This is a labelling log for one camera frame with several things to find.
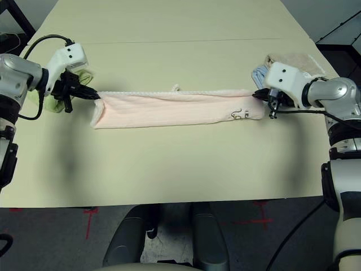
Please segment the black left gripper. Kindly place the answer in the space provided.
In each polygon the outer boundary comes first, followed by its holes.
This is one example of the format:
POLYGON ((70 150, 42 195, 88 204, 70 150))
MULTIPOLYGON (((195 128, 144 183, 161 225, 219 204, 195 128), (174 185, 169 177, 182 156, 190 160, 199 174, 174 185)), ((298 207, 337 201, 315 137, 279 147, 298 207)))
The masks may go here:
POLYGON ((52 96, 55 100, 64 104, 64 111, 66 113, 73 111, 72 97, 85 100, 100 99, 96 90, 80 84, 79 76, 72 72, 63 72, 60 75, 60 78, 54 84, 52 96))

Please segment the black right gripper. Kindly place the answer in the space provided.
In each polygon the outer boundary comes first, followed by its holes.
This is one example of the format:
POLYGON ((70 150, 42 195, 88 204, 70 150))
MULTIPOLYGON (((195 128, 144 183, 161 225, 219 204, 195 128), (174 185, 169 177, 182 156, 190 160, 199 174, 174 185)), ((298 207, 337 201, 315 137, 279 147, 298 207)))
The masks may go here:
POLYGON ((280 90, 269 88, 258 89, 252 94, 252 97, 266 101, 270 109, 269 117, 271 119, 276 119, 279 110, 283 107, 293 108, 292 99, 280 90))

